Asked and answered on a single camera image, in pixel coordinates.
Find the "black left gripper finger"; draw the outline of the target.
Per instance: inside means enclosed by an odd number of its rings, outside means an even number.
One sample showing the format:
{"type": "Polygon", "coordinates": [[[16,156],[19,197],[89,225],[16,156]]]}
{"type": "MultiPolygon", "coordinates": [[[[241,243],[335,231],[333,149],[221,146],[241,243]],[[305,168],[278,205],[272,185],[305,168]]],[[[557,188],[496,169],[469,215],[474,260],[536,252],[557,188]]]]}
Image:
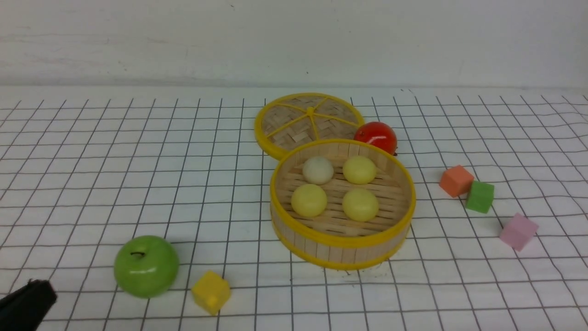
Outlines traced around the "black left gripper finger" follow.
{"type": "Polygon", "coordinates": [[[30,279],[0,300],[0,329],[35,331],[56,302],[57,293],[50,281],[30,279]]]}

